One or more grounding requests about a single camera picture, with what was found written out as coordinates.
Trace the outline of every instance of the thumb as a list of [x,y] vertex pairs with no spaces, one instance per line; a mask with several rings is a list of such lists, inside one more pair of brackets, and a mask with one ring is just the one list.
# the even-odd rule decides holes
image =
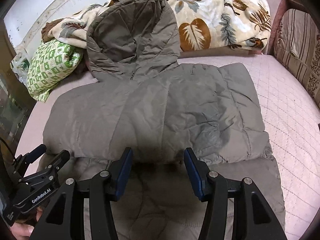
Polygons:
[[15,236],[31,236],[34,227],[27,224],[14,223],[10,229]]

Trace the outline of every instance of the blue gripper pad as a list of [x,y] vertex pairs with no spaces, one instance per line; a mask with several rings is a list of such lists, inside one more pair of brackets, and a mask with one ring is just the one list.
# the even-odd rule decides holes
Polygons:
[[194,194],[200,201],[207,201],[208,196],[212,194],[212,187],[207,179],[207,173],[210,171],[209,167],[205,162],[197,159],[191,148],[184,151],[183,160]]
[[112,201],[118,201],[123,195],[129,180],[133,150],[126,148],[120,160],[113,162],[108,171],[111,173],[111,187],[114,189]]

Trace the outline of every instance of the human hand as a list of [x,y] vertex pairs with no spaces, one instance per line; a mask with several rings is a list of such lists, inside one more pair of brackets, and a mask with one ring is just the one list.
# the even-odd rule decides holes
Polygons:
[[[38,221],[42,215],[42,209],[40,207],[37,207],[37,214],[36,214],[36,220]],[[27,225],[25,223],[14,223],[12,227],[10,227],[10,230],[15,238],[17,240],[28,240],[31,236],[31,233],[33,231],[34,227]]]

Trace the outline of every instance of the floral blanket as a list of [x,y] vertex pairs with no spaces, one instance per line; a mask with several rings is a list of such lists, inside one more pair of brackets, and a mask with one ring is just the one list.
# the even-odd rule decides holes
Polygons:
[[[93,4],[53,27],[48,37],[86,48],[92,21],[119,0]],[[267,0],[167,0],[174,11],[182,51],[228,46],[262,50],[268,42],[271,19]]]

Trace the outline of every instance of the striped cushion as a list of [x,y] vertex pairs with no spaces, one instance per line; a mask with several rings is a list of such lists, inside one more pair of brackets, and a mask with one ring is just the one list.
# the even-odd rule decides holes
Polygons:
[[276,33],[274,52],[320,108],[320,33],[308,13],[286,11]]

